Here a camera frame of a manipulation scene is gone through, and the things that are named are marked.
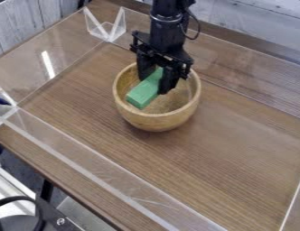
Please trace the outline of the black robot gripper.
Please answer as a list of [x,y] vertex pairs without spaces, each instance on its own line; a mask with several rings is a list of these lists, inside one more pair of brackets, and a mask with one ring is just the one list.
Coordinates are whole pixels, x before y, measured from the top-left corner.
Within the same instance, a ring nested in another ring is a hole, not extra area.
[[163,16],[150,14],[150,32],[131,32],[131,51],[137,54],[139,80],[145,80],[155,71],[163,69],[158,82],[158,94],[166,95],[186,79],[194,60],[183,49],[189,14]]

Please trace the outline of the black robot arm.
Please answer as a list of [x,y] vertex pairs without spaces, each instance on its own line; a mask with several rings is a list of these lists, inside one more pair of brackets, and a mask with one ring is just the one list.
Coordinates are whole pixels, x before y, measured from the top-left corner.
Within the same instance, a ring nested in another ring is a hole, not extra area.
[[145,80],[162,69],[158,81],[158,95],[167,94],[179,79],[187,79],[194,59],[183,49],[190,37],[187,27],[190,18],[195,19],[190,6],[195,0],[153,0],[150,11],[150,33],[138,30],[131,32],[131,51],[137,54],[139,80]]

